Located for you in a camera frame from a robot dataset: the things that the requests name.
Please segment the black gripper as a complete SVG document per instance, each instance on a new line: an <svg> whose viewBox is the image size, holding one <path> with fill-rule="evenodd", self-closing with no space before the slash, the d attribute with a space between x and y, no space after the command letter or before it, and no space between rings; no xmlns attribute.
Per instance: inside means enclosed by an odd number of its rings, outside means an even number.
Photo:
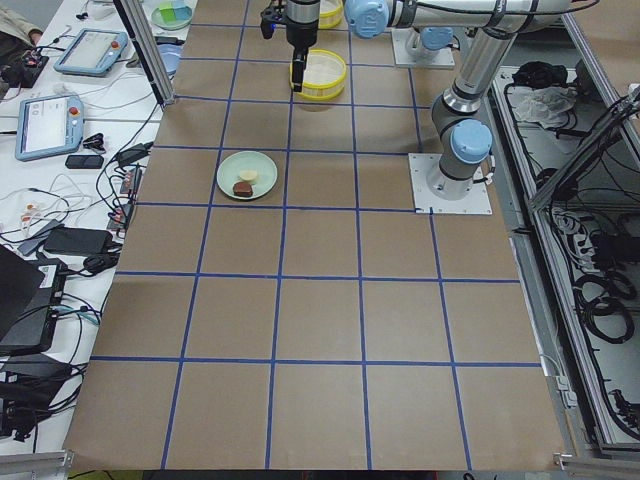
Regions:
<svg viewBox="0 0 640 480"><path fill-rule="evenodd" d="M291 62L291 89L301 92L309 48L317 41L319 0L289 0L285 7L287 41L295 48Z"/></svg>

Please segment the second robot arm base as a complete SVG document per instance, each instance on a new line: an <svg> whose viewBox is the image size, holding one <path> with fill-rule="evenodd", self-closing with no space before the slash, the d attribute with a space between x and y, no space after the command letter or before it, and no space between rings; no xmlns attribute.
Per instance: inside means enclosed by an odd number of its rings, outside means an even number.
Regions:
<svg viewBox="0 0 640 480"><path fill-rule="evenodd" d="M398 67L452 70L455 66L451 27L394 29L391 38Z"/></svg>

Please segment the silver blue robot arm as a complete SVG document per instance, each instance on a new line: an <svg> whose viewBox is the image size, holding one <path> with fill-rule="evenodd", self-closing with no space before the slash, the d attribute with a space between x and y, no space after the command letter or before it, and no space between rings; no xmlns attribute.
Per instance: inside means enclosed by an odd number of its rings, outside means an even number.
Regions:
<svg viewBox="0 0 640 480"><path fill-rule="evenodd" d="M350 31L362 39L387 29L470 27L476 33L469 53L452 85L436 100L432 121L443 154L436 178L455 186L473 180L492 142L478 151L460 139L468 129L472 140L488 129L473 119L504 56L520 33L540 30L560 16L595 6L595 1L345 1Z"/></svg>

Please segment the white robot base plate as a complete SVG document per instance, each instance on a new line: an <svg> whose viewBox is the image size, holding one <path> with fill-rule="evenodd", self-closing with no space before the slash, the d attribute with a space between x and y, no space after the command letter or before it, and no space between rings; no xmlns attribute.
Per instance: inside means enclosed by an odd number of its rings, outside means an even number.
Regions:
<svg viewBox="0 0 640 480"><path fill-rule="evenodd" d="M440 154L408 155L414 211L435 215L491 215L482 167L467 180L452 180L440 170Z"/></svg>

